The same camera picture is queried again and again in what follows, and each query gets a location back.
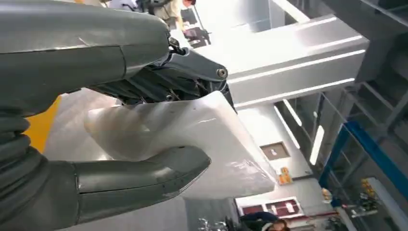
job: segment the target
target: ceiling light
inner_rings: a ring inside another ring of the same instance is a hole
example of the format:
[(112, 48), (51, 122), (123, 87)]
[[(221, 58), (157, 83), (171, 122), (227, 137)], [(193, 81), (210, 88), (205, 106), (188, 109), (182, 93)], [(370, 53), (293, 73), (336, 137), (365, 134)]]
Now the ceiling light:
[(294, 109), (292, 108), (291, 104), (289, 103), (289, 101), (287, 100), (283, 100), (283, 103), (286, 105), (286, 107), (288, 108), (289, 112), (291, 113), (291, 115), (293, 116), (293, 118), (295, 119), (296, 123), (299, 126), (302, 126), (302, 121), (300, 120), (300, 118), (297, 116), (296, 112), (294, 111)]
[(324, 62), (328, 62), (328, 61), (332, 61), (332, 60), (336, 60), (336, 59), (349, 57), (349, 56), (356, 55), (356, 54), (361, 54), (361, 53), (364, 53), (365, 51), (366, 50), (358, 50), (358, 51), (348, 52), (348, 53), (344, 53), (344, 54), (334, 55), (334, 56), (330, 56), (330, 57), (323, 58), (323, 59), (317, 59), (317, 60), (313, 60), (313, 61), (309, 61), (309, 62), (304, 62), (304, 63), (301, 63), (301, 64), (295, 64), (295, 65), (292, 65), (292, 66), (286, 66), (286, 67), (278, 68), (278, 69), (275, 69), (275, 70), (262, 72), (262, 73), (259, 73), (259, 74), (254, 74), (254, 75), (240, 77), (240, 78), (234, 78), (234, 79), (231, 79), (231, 80), (227, 80), (227, 82), (228, 82), (228, 84), (233, 84), (233, 83), (239, 83), (239, 82), (247, 81), (247, 80), (250, 80), (250, 79), (266, 77), (266, 76), (270, 76), (270, 75), (280, 73), (280, 72), (284, 72), (284, 71), (294, 70), (294, 69), (298, 69), (298, 68), (305, 67), (305, 66), (311, 66), (311, 65), (320, 64), (320, 63), (324, 63)]
[(339, 84), (344, 84), (344, 83), (348, 83), (348, 82), (354, 82), (354, 78), (343, 79), (343, 80), (339, 80), (339, 81), (332, 82), (332, 83), (326, 83), (326, 84), (322, 84), (322, 85), (313, 86), (313, 87), (310, 87), (310, 88), (285, 92), (285, 93), (282, 93), (282, 94), (272, 95), (272, 96), (268, 96), (268, 97), (257, 99), (257, 100), (250, 100), (250, 101), (246, 101), (246, 102), (243, 102), (243, 103), (236, 103), (236, 104), (234, 104), (234, 106), (235, 106), (235, 108), (244, 107), (244, 106), (252, 105), (252, 104), (255, 104), (255, 103), (262, 103), (262, 102), (265, 102), (265, 101), (286, 98), (286, 97), (289, 97), (289, 96), (293, 96), (293, 95), (297, 95), (297, 94), (301, 94), (301, 93), (305, 93), (305, 92), (309, 92), (309, 91), (313, 91), (313, 90), (319, 90), (319, 89), (322, 89), (322, 88), (327, 88), (327, 87), (331, 87), (331, 86), (335, 86), (335, 85), (339, 85)]
[(321, 142), (323, 141), (324, 129), (319, 125), (318, 131), (316, 133), (315, 142), (313, 144), (312, 153), (310, 154), (310, 163), (315, 165), (318, 160), (318, 155), (320, 152)]
[(285, 127), (286, 131), (288, 132), (289, 136), (291, 137), (294, 145), (296, 146), (297, 149), (299, 149), (300, 145), (297, 142), (296, 138), (294, 137), (292, 131), (289, 128), (289, 126), (287, 125), (287, 123), (283, 119), (282, 114), (280, 113), (279, 109), (276, 106), (273, 106), (273, 108), (275, 109), (276, 114), (278, 114), (278, 117), (279, 117), (280, 121), (283, 123), (283, 126)]

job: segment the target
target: person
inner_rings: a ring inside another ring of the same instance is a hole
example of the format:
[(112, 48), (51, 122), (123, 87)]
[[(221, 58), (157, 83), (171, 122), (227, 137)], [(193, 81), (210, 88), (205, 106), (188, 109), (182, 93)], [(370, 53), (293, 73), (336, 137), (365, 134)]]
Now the person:
[(268, 212), (257, 212), (240, 217), (241, 223), (252, 231), (290, 231), (287, 222)]
[(263, 220), (263, 221), (275, 222), (278, 219), (279, 219), (278, 216), (276, 216), (275, 214), (269, 213), (269, 212), (254, 212), (254, 213), (245, 214), (240, 217), (241, 221)]
[(164, 1), (167, 1), (165, 5), (160, 7), (154, 7), (152, 9), (154, 15), (163, 19), (167, 24), (170, 24), (171, 21), (174, 19), (176, 25), (183, 32), (185, 32), (183, 26), (183, 18), (181, 17), (181, 10), (195, 5), (196, 0), (164, 0)]

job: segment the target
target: screw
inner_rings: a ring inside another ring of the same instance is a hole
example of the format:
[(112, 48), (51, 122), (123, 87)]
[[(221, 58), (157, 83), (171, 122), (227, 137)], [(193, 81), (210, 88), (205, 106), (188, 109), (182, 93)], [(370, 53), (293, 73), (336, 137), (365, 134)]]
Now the screw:
[(173, 101), (173, 100), (174, 100), (174, 97), (173, 97), (172, 95), (167, 95), (167, 96), (166, 96), (166, 100), (167, 100), (167, 101)]
[(221, 78), (226, 78), (228, 77), (228, 71), (225, 68), (218, 69), (217, 75)]

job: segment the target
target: robotic hand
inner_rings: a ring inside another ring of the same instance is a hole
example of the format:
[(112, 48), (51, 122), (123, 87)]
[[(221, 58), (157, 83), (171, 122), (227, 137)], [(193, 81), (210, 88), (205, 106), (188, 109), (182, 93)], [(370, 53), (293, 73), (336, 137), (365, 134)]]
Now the robotic hand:
[(232, 104), (228, 73), (178, 47), (151, 15), (57, 1), (5, 0), (0, 9), (0, 230), (55, 230), (153, 205), (209, 166), (195, 147), (142, 162), (48, 161), (22, 134), (24, 117), (59, 94), (86, 87), (137, 104), (219, 90)]

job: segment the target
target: gray metal beam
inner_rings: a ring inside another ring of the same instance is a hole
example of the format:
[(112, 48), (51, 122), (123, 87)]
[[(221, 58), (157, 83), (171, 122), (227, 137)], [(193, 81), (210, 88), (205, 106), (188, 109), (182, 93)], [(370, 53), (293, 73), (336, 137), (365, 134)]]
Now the gray metal beam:
[(391, 66), (400, 76), (408, 80), (408, 56), (406, 54), (398, 54), (391, 62)]
[(356, 162), (353, 162), (351, 164), (351, 167), (349, 168), (349, 170), (346, 172), (346, 174), (344, 175), (342, 182), (340, 183), (342, 186), (346, 184), (346, 182), (350, 179), (351, 175), (353, 175), (355, 173), (355, 171), (357, 171), (357, 169), (364, 163), (366, 162), (366, 160), (369, 159), (369, 156), (363, 152), (360, 154), (360, 156), (358, 157)]
[(376, 89), (372, 88), (370, 84), (367, 82), (364, 82), (363, 85), (375, 96), (377, 99), (379, 99), (386, 107), (389, 109), (393, 110), (394, 107), (388, 102)]
[(397, 122), (404, 116), (404, 113), (408, 109), (408, 91), (405, 92), (404, 96), (396, 105), (395, 109), (391, 112), (390, 116), (387, 118), (384, 128), (385, 130), (392, 130)]

